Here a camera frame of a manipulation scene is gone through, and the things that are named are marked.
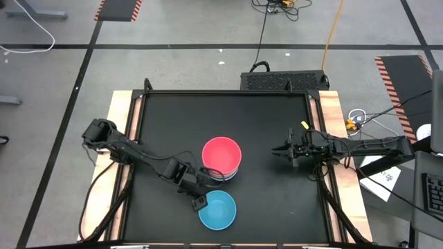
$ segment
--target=concrete floor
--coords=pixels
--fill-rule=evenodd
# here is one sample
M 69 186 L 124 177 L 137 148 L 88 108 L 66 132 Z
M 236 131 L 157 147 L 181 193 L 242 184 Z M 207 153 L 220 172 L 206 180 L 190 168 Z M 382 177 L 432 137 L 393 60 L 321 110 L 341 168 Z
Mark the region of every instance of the concrete floor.
M 96 25 L 99 0 L 39 0 L 41 8 L 64 10 L 66 21 L 39 20 L 57 44 L 88 44 Z M 443 2 L 408 1 L 428 44 L 443 44 Z M 6 10 L 17 9 L 6 1 Z M 324 44 L 339 0 L 317 0 L 300 10 L 300 20 L 269 16 L 263 44 Z M 105 22 L 97 44 L 256 44 L 263 14 L 249 0 L 151 0 L 135 23 Z M 27 18 L 7 18 L 0 10 L 0 44 L 47 44 L 49 38 Z M 419 40 L 399 0 L 346 1 L 333 44 L 406 44 Z M 24 226 L 37 186 L 48 161 L 71 95 L 83 49 L 55 49 L 49 53 L 0 53 L 0 93 L 24 99 L 19 107 L 0 105 L 0 133 L 10 136 L 0 151 L 0 243 L 14 248 Z M 74 243 L 83 200 L 93 168 L 81 148 L 81 133 L 93 118 L 106 117 L 114 90 L 140 89 L 148 77 L 155 89 L 238 89 L 239 75 L 248 71 L 255 49 L 95 49 L 69 120 L 55 167 L 44 195 L 28 246 Z M 443 50 L 433 50 L 443 65 Z M 421 55 L 422 50 L 331 50 L 327 75 L 340 94 L 344 115 L 355 108 L 368 113 L 392 104 L 375 56 Z M 321 49 L 264 49 L 274 71 L 319 69 Z M 378 121 L 401 133 L 394 116 Z M 389 131 L 368 124 L 376 137 Z M 409 224 L 367 207 L 374 240 L 396 246 L 408 238 Z M 443 243 L 421 235 L 420 248 L 443 248 Z

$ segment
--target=yellow cable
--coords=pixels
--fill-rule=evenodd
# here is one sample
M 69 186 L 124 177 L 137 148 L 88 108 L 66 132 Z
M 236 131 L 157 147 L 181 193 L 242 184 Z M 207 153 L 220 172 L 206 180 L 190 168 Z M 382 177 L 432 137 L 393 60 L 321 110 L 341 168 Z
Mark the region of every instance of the yellow cable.
M 325 52 L 323 53 L 323 61 L 321 63 L 321 70 L 325 71 L 326 67 L 326 56 L 327 56 L 327 48 L 329 47 L 329 43 L 331 42 L 332 34 L 334 33 L 335 26 L 337 24 L 338 18 L 340 17 L 341 8 L 343 7 L 344 0 L 340 0 L 340 7 L 338 7 L 337 14 L 335 15 L 334 24 L 332 24 L 331 32 L 329 33 L 329 37 L 327 38 Z

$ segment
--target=desk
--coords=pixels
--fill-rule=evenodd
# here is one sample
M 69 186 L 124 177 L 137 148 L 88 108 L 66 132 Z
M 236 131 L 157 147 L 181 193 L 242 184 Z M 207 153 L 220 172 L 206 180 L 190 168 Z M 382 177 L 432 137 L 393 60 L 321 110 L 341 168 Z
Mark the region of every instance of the desk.
M 345 130 L 343 114 L 341 112 L 340 101 L 338 99 L 338 93 L 336 91 L 320 91 L 320 103 L 323 112 L 323 119 L 325 121 L 326 131 L 334 136 L 347 136 Z M 128 125 L 130 130 L 128 131 L 129 139 L 135 139 L 136 137 L 136 124 L 138 123 L 139 112 L 141 110 L 142 101 L 141 98 L 135 100 L 134 110 L 130 111 L 132 91 L 114 91 L 112 96 L 111 106 L 109 107 L 108 120 L 116 123 L 118 130 L 122 133 L 126 132 L 126 124 L 129 113 L 132 113 L 131 124 Z M 316 103 L 313 99 L 310 102 L 311 111 L 314 118 L 314 126 L 316 129 L 320 129 L 320 123 L 318 119 L 318 112 Z M 96 169 L 93 173 L 95 178 L 106 166 L 111 163 L 109 154 L 104 153 L 98 156 L 96 161 Z M 111 204 L 111 198 L 116 183 L 117 165 L 103 174 L 103 176 L 97 181 L 96 185 L 91 191 L 88 200 L 88 206 L 82 222 L 82 231 L 84 236 L 88 236 L 93 232 L 95 227 L 102 220 Z M 125 166 L 123 169 L 123 177 L 120 182 L 120 189 L 123 188 L 126 175 L 129 167 Z M 360 233 L 368 240 L 372 240 L 370 233 L 370 227 L 366 211 L 363 203 L 363 198 L 360 192 L 359 180 L 355 171 L 351 169 L 345 169 L 344 167 L 335 167 L 334 175 L 329 176 L 333 181 L 336 181 L 338 187 L 338 195 L 343 211 L 349 217 L 354 226 L 360 231 Z M 330 179 L 326 179 L 328 187 L 330 186 Z M 330 220 L 332 222 L 332 233 L 335 241 L 341 241 L 341 232 L 337 217 L 331 207 L 329 207 Z M 117 239 L 120 232 L 120 224 L 123 218 L 122 207 L 114 217 L 113 226 L 110 232 L 111 239 Z M 349 234 L 346 235 L 350 242 L 353 242 Z

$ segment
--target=black metal frame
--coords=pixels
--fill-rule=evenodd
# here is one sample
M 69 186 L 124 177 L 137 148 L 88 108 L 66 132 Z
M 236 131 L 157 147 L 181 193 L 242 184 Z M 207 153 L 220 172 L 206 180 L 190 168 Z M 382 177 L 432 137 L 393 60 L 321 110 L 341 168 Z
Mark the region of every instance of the black metal frame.
M 133 90 L 132 91 L 132 99 L 131 99 L 131 104 L 129 107 L 129 115 L 128 115 L 128 120 L 127 120 L 127 127 L 126 127 L 126 135 L 128 135 L 128 132 L 130 131 L 130 125 L 132 123 L 132 119 L 134 117 L 134 107 L 136 104 L 137 99 L 142 96 L 142 103 L 141 103 L 141 108 L 140 108 L 140 113 L 138 114 L 138 123 L 137 123 L 137 128 L 136 128 L 136 138 L 139 139 L 140 138 L 140 127 L 141 124 L 143 122 L 143 114 L 145 112 L 145 105 L 146 102 L 149 98 L 150 95 L 198 95 L 198 96 L 225 96 L 225 95 L 245 95 L 245 96 L 263 96 L 263 95 L 269 95 L 269 96 L 294 96 L 294 95 L 303 95 L 305 97 L 305 105 L 307 107 L 307 111 L 308 111 L 308 118 L 309 118 L 309 124 L 311 126 L 313 126 L 314 124 L 314 119 L 312 116 L 312 111 L 311 111 L 311 105 L 309 102 L 309 94 L 306 91 L 292 91 L 291 89 L 288 89 L 288 91 L 239 91 L 239 90 L 232 90 L 232 91 L 202 91 L 202 90 L 197 90 L 197 91 L 189 91 L 189 90 L 153 90 L 149 80 L 146 81 L 145 80 L 145 89 L 144 90 Z M 315 103 L 316 103 L 316 108 L 317 108 L 317 115 L 318 115 L 318 121 L 320 123 L 320 128 L 322 131 L 325 131 L 325 121 L 323 118 L 323 111 L 321 109 L 321 103 L 319 98 L 314 98 Z M 333 171 L 333 167 L 330 169 L 329 171 L 330 173 L 334 173 Z M 330 177 L 330 183 L 331 183 L 331 187 L 332 187 L 332 193 L 334 195 L 334 199 L 335 201 L 340 205 L 340 198 L 338 195 L 338 186 L 336 184 L 335 178 L 332 176 L 332 174 L 329 174 Z M 114 186 L 114 191 L 119 190 L 119 186 L 120 186 L 121 180 L 118 179 L 116 181 L 116 184 L 118 184 L 118 188 L 116 188 L 116 186 Z M 323 213 L 323 221 L 325 223 L 325 227 L 326 227 L 326 233 L 327 233 L 327 240 L 329 242 L 334 240 L 334 235 L 332 232 L 332 224 L 330 221 L 330 213 L 329 213 L 329 205 L 328 202 L 326 201 L 326 199 L 324 199 L 323 197 L 321 197 L 321 195 L 319 195 L 320 197 L 320 201 L 322 203 L 322 213 Z M 131 202 L 131 194 L 129 194 L 127 200 L 124 202 L 123 204 L 123 212 L 122 212 L 122 219 L 120 222 L 120 229 L 119 229 L 119 233 L 118 233 L 118 239 L 123 239 L 124 233 L 125 233 L 125 228 L 126 228 L 126 221 L 127 221 L 127 211 L 129 210 L 129 205 Z M 346 236 L 346 231 L 345 228 L 343 227 L 343 224 L 341 222 L 339 222 L 339 227 L 340 227 L 340 233 L 341 233 L 341 239 L 342 241 L 347 241 L 347 236 Z M 160 245 L 156 245 L 156 247 L 160 247 L 160 248 L 168 248 L 168 246 L 164 245 L 164 246 L 160 246 Z M 236 248 L 238 247 L 245 247 L 245 248 L 250 248 L 250 246 L 236 246 Z

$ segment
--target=black table surface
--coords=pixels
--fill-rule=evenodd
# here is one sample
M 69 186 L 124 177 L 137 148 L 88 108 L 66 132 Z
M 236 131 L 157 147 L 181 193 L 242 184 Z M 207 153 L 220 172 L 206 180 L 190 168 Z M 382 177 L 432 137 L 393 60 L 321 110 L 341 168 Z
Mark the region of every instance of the black table surface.
M 414 204 L 421 208 L 424 208 L 422 188 L 423 173 L 443 176 L 443 157 L 434 156 L 422 151 L 418 151 L 415 154 Z M 443 240 L 443 223 L 418 209 L 413 210 L 412 226 L 416 231 Z
M 271 154 L 292 127 L 309 122 L 306 99 L 287 96 L 163 96 L 147 99 L 140 139 L 158 155 L 191 150 L 201 167 L 201 150 L 216 136 L 235 140 L 242 162 L 220 189 L 237 204 L 237 216 L 221 231 L 206 228 L 191 198 L 136 165 L 124 238 L 149 243 L 326 243 L 317 183 L 308 171 L 293 171 Z

